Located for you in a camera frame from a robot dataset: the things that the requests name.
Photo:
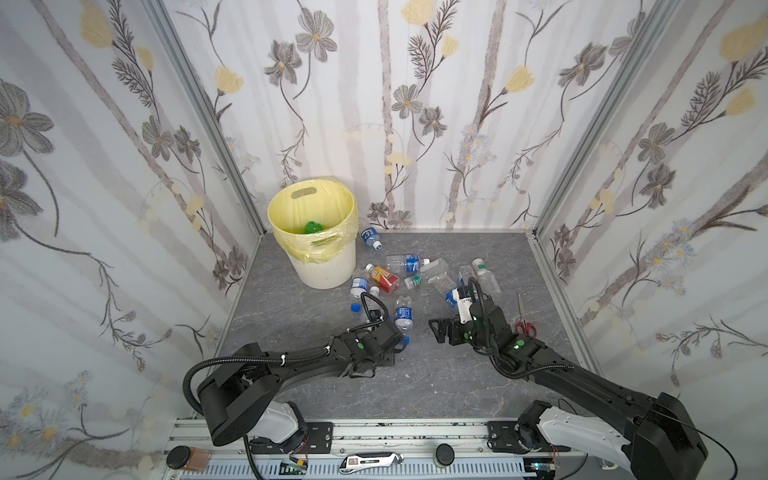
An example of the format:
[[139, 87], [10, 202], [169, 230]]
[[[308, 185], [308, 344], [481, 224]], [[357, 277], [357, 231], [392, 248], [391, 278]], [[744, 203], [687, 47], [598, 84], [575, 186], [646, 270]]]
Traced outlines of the green soda bottle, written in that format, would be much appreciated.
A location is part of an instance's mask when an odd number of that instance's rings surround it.
[[326, 230], [326, 227], [315, 221], [308, 221], [297, 230], [297, 234], [313, 235]]

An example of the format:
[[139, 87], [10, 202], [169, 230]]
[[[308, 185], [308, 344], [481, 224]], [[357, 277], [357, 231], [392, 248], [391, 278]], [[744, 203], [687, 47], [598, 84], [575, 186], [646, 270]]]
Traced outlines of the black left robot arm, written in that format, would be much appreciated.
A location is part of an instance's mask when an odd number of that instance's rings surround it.
[[263, 435], [283, 443], [299, 430], [301, 421], [293, 406], [274, 402], [281, 390], [315, 377], [371, 378], [377, 368], [392, 365], [405, 346], [405, 336], [390, 320], [354, 326], [297, 352], [265, 352], [253, 342], [233, 355], [192, 366], [182, 380], [182, 393], [205, 419], [217, 447], [252, 434], [270, 415], [294, 423], [290, 430]]

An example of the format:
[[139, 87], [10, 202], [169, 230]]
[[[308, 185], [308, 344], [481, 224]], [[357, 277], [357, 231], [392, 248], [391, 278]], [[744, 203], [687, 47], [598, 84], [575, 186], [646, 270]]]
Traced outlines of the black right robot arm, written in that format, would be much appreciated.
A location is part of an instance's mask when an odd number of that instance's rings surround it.
[[453, 318], [434, 319], [436, 340], [467, 344], [510, 380], [546, 387], [587, 410], [571, 413], [532, 402], [507, 433], [491, 433], [491, 448], [533, 453], [569, 447], [629, 471], [637, 479], [695, 479], [708, 450], [683, 404], [611, 382], [561, 356], [524, 321], [510, 324], [476, 280], [461, 288]]

